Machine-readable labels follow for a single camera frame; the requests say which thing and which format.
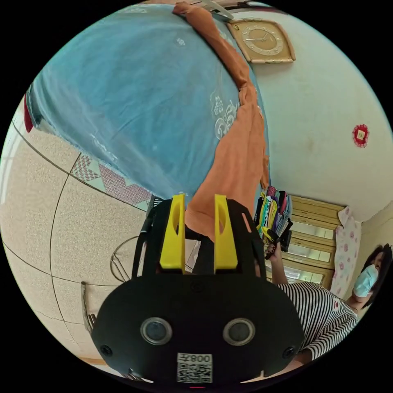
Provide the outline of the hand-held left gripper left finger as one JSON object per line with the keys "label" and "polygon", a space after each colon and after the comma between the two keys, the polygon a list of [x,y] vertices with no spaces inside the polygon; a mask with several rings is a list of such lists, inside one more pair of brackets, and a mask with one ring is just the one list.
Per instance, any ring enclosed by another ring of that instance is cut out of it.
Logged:
{"label": "hand-held left gripper left finger", "polygon": [[160,267],[164,272],[185,273],[185,195],[172,197],[165,227]]}

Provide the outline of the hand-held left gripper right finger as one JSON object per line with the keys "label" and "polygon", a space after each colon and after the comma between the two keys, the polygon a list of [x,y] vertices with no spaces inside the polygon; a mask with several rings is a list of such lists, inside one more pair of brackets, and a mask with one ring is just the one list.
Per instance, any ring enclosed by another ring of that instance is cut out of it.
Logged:
{"label": "hand-held left gripper right finger", "polygon": [[226,196],[215,195],[214,272],[235,271],[238,265],[235,240]]}

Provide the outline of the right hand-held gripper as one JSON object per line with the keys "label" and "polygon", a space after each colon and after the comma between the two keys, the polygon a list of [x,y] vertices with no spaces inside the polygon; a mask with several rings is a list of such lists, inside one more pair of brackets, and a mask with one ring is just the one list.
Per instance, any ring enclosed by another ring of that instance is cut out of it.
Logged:
{"label": "right hand-held gripper", "polygon": [[277,243],[280,243],[282,251],[287,252],[291,241],[292,226],[293,222],[290,218],[287,218],[286,221],[281,218],[275,224],[275,232],[272,229],[265,228],[264,236],[270,243],[275,243],[275,245],[277,245]]}

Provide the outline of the person's right hand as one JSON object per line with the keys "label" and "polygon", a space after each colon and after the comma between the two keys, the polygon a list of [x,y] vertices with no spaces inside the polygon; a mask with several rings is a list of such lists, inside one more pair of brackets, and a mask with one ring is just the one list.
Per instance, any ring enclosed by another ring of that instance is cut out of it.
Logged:
{"label": "person's right hand", "polygon": [[280,242],[270,242],[268,244],[265,260],[268,260],[271,263],[282,263],[282,251]]}

